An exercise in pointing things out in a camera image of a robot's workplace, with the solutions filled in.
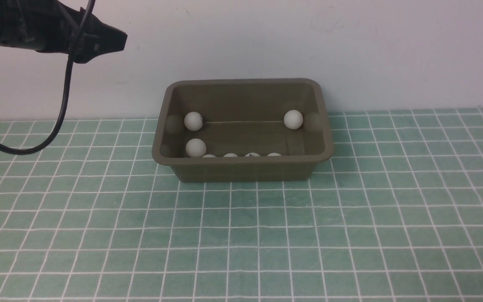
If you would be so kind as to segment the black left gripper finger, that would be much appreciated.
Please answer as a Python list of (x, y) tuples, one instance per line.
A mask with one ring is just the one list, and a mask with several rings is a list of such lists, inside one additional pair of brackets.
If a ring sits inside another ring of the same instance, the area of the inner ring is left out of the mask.
[(100, 55), (122, 52), (128, 39), (127, 33), (107, 25), (93, 17), (93, 58)]

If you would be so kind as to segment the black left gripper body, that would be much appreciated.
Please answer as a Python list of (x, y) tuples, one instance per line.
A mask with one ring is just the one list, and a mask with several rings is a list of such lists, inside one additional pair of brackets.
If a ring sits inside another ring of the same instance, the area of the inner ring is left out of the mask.
[(63, 53), (85, 64), (99, 55), (94, 27), (94, 0), (76, 11), (59, 0), (5, 0), (0, 22), (0, 46)]

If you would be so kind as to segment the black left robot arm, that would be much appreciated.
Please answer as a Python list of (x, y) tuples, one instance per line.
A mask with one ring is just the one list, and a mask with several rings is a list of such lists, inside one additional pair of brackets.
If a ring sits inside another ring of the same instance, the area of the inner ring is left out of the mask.
[(58, 0), (0, 0), (0, 47), (67, 54), (77, 64), (123, 51), (127, 34), (102, 23), (93, 6), (77, 11)]

